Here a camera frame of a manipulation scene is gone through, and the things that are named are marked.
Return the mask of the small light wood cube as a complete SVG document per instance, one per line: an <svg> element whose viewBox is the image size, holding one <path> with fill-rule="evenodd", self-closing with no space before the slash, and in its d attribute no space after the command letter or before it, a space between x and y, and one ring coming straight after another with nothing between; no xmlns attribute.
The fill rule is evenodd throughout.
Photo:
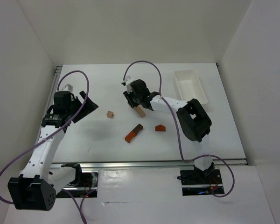
<svg viewBox="0 0 280 224"><path fill-rule="evenodd" d="M107 114L106 114L106 116L107 116L108 118L110 118L110 119L113 119L113 117L114 117L114 112L108 111Z"/></svg>

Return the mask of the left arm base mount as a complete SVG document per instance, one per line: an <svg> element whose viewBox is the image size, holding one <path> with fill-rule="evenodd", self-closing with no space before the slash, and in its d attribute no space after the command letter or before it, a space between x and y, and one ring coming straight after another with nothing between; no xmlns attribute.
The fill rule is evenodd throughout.
<svg viewBox="0 0 280 224"><path fill-rule="evenodd" d="M50 170L49 184L56 190L57 198L69 198L65 192L69 191L75 198L95 198L98 193L98 171L82 170L80 177L76 179L76 171L73 168L59 168Z"/></svg>

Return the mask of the long light wood block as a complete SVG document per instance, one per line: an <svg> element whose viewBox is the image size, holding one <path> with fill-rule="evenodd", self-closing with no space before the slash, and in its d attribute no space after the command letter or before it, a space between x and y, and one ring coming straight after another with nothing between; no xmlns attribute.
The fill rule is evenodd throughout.
<svg viewBox="0 0 280 224"><path fill-rule="evenodd" d="M140 106L135 107L134 110L138 113L138 115L141 118L145 117L146 114L145 114L145 112L142 110L142 108Z"/></svg>

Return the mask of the white plastic bin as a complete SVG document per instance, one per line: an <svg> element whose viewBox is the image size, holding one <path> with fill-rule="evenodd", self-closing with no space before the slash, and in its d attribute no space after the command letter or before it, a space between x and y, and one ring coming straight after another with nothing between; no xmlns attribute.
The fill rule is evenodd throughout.
<svg viewBox="0 0 280 224"><path fill-rule="evenodd" d="M178 70L174 72L175 84L179 97L183 101L197 99L200 104L208 103L201 82L195 70Z"/></svg>

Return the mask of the orange arch block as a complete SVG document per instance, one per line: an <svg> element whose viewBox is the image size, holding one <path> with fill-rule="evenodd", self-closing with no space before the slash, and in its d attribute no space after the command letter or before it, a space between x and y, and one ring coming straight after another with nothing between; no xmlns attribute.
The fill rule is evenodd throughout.
<svg viewBox="0 0 280 224"><path fill-rule="evenodd" d="M125 137L125 141L127 143L130 143L131 140L137 136L137 133L135 133L134 131L131 131L126 137Z"/></svg>

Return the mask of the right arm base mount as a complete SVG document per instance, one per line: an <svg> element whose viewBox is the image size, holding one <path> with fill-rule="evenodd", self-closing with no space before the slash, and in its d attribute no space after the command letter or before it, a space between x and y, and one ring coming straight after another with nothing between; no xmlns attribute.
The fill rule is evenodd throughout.
<svg viewBox="0 0 280 224"><path fill-rule="evenodd" d="M198 179L195 170L181 170L177 179L182 184L183 196L224 195L224 187L219 169L215 169L205 180Z"/></svg>

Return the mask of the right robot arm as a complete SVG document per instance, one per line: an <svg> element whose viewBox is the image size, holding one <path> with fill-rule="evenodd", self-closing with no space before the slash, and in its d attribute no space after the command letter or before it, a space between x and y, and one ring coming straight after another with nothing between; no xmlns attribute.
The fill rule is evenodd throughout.
<svg viewBox="0 0 280 224"><path fill-rule="evenodd" d="M125 96L131 108L142 106L144 109L159 111L172 115L176 132L178 148L181 160L185 163L194 162L194 170L197 172L196 177L204 181L214 170L213 159L209 155L198 156L195 159L186 160L182 153L181 133L196 144L196 147L203 149L208 143L208 135L212 122L197 99L188 102L169 98L161 93L150 92L146 83L130 76L123 79L122 85L126 87L123 95Z"/></svg>

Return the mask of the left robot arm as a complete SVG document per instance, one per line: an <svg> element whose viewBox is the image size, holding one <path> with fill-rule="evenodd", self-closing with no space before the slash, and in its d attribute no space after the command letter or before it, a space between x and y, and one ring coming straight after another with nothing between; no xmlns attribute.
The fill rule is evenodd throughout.
<svg viewBox="0 0 280 224"><path fill-rule="evenodd" d="M83 102L71 91L57 91L53 105L42 119L38 146L18 177L10 178L7 187L18 210L52 209L57 194L68 184L77 186L82 181L78 163L64 163L58 171L50 171L56 150L71 123L77 123L98 108L84 91Z"/></svg>

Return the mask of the orange triangular roof block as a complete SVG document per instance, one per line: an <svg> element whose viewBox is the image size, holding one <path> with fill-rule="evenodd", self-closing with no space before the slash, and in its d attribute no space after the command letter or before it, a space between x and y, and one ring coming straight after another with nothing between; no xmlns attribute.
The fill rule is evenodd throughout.
<svg viewBox="0 0 280 224"><path fill-rule="evenodd" d="M155 126L155 131L156 132L165 132L166 131L166 127L162 124Z"/></svg>

